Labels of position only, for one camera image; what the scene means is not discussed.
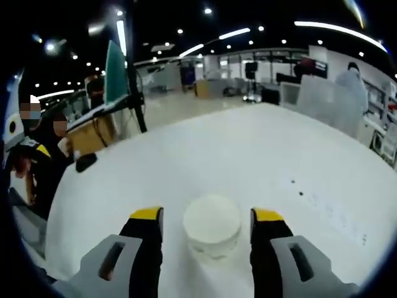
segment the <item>floor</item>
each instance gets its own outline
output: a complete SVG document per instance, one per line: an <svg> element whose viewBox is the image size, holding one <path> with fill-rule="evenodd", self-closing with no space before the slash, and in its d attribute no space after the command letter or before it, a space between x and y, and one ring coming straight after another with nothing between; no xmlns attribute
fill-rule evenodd
<svg viewBox="0 0 397 298"><path fill-rule="evenodd" d="M147 97L145 100L145 122L149 131L196 116L247 105L239 96L198 99L194 93L177 92ZM135 113L132 118L129 110L123 111L122 129L127 138L140 133Z"/></svg>

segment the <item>white container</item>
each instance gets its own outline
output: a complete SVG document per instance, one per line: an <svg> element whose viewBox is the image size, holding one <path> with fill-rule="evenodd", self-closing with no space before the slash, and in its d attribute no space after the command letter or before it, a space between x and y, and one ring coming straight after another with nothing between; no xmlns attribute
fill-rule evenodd
<svg viewBox="0 0 397 298"><path fill-rule="evenodd" d="M199 261L217 263L229 256L237 245L240 211L226 197L201 197L186 209L184 228L192 254Z"/></svg>

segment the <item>black ceiling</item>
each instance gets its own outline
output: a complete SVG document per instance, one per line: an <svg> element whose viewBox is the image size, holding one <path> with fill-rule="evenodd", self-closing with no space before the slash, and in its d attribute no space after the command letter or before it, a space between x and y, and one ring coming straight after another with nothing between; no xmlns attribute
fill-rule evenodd
<svg viewBox="0 0 397 298"><path fill-rule="evenodd" d="M12 1L6 4L3 12L9 12L3 25L3 65L8 75L21 67L27 67L32 92L41 95L69 89L77 81L104 69L107 44L110 39L118 43L115 22L115 9L122 8L127 0L112 1ZM331 50L358 57L364 52L363 60L394 76L393 53L397 52L397 41L393 32L393 20L387 18L396 11L392 1L356 0L366 15L366 27L360 28L359 22L345 5L345 0L245 0L245 1L154 1L137 0L133 6L135 20L134 41L135 61L151 59L153 45L171 42L175 47L163 52L161 56L177 56L184 50L206 43L221 34L244 27L251 32L227 41L217 41L205 47L200 53L214 49L216 53L227 53L248 48L282 47L281 39L286 39L288 47L306 48L316 44L318 39ZM209 7L213 13L208 16L203 10ZM340 25L366 35L375 40L383 40L389 55L379 48L358 38L323 29L296 28L295 20L311 20ZM105 29L90 37L89 24L105 22ZM263 25L265 31L257 27ZM40 36L44 42L38 43L32 34ZM66 40L56 56L48 56L44 51L47 40ZM77 60L71 53L78 55Z"/></svg>

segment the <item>yellow stripe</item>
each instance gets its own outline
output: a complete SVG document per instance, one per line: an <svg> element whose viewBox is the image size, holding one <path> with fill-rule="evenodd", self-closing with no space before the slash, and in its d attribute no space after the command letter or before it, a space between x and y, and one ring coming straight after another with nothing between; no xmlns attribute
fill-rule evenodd
<svg viewBox="0 0 397 298"><path fill-rule="evenodd" d="M145 209L139 209L130 215L131 219L157 219L157 213L161 206L154 206Z"/></svg>
<svg viewBox="0 0 397 298"><path fill-rule="evenodd" d="M39 145L36 150L46 154L46 156L51 157L51 155L49 154L49 152L47 151L47 149L43 146L43 145Z"/></svg>
<svg viewBox="0 0 397 298"><path fill-rule="evenodd" d="M258 222L273 222L276 220L284 220L283 217L276 211L266 210L261 208L252 208L256 214Z"/></svg>

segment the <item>white lab coat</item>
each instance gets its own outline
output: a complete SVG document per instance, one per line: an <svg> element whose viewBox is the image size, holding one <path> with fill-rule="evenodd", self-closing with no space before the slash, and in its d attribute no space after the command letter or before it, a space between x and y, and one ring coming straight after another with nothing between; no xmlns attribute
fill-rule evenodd
<svg viewBox="0 0 397 298"><path fill-rule="evenodd" d="M350 92L354 93L354 98L359 103L362 113L368 111L367 89L358 70L351 68L341 73L336 78L335 83L346 87Z"/></svg>

